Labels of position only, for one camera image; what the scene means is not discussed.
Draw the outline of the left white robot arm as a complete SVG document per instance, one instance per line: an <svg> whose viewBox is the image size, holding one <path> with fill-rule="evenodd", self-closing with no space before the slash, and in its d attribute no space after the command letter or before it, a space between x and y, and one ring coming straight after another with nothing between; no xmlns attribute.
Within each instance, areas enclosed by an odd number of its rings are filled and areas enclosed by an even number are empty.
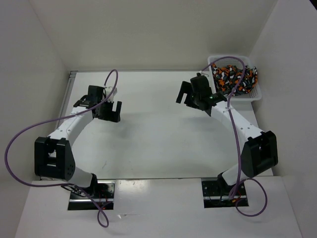
<svg viewBox="0 0 317 238"><path fill-rule="evenodd" d="M94 119L120 122L122 102L118 101L115 111L113 102L106 101L99 107L84 112L96 105L84 98L78 100L71 111L71 118L65 119L58 129L47 137L38 137L34 144L35 175L58 179L81 188L87 198L97 196L101 191L97 176L76 166L72 146L82 130Z"/></svg>

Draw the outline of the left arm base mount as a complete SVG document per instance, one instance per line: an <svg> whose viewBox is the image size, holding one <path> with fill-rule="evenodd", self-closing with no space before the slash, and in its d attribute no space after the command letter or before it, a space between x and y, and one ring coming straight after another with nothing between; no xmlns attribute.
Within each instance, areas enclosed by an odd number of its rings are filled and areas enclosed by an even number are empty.
<svg viewBox="0 0 317 238"><path fill-rule="evenodd" d="M68 211L97 210L93 202L80 190L73 186L66 186L65 190L70 192ZM114 180L98 180L98 188L90 196L103 210L113 210L115 194Z"/></svg>

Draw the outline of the orange black camouflage shorts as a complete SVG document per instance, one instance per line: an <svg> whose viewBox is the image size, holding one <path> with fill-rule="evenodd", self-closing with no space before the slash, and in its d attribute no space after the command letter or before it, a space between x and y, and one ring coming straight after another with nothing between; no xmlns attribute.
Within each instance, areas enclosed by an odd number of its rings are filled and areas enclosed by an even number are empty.
<svg viewBox="0 0 317 238"><path fill-rule="evenodd" d="M234 65L227 65L224 67L217 67L212 64L211 71L213 81L217 92L223 95L229 95L235 85L239 82L242 76L242 69ZM256 67L250 68L248 65L245 68L245 74L239 86L233 93L233 96L240 96L249 94L258 83L258 71Z"/></svg>

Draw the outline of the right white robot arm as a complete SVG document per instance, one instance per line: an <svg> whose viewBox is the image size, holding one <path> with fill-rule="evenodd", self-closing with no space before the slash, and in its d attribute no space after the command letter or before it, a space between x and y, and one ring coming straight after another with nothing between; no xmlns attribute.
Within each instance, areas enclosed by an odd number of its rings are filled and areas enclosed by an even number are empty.
<svg viewBox="0 0 317 238"><path fill-rule="evenodd" d="M204 111L224 127L234 132L239 141L238 164L217 176L217 189L223 195L230 194L239 181L254 178L278 164L277 140L272 131L264 132L228 105L227 98L213 94L205 78L183 81L176 102Z"/></svg>

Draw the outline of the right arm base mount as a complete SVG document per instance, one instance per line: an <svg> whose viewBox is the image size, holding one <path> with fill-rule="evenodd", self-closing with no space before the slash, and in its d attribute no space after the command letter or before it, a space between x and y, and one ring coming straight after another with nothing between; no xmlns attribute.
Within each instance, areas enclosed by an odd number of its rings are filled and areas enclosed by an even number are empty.
<svg viewBox="0 0 317 238"><path fill-rule="evenodd" d="M233 199L229 199L229 189L221 189L215 178L202 179L202 194L204 208L228 208L235 207L238 202L238 207L248 207L248 199L244 184L239 186L239 189Z"/></svg>

